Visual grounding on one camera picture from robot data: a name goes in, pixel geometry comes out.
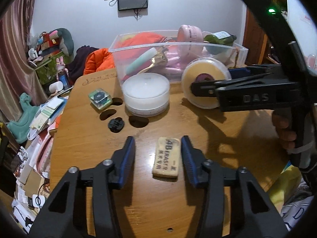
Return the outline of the person right hand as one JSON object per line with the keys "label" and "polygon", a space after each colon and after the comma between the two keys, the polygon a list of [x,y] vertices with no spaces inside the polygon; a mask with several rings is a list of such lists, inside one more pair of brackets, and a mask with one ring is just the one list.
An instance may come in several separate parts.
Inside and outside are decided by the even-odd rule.
{"label": "person right hand", "polygon": [[275,127],[279,141],[284,149],[294,149],[296,133],[289,129],[289,122],[285,117],[282,117],[273,111],[272,113],[272,124]]}

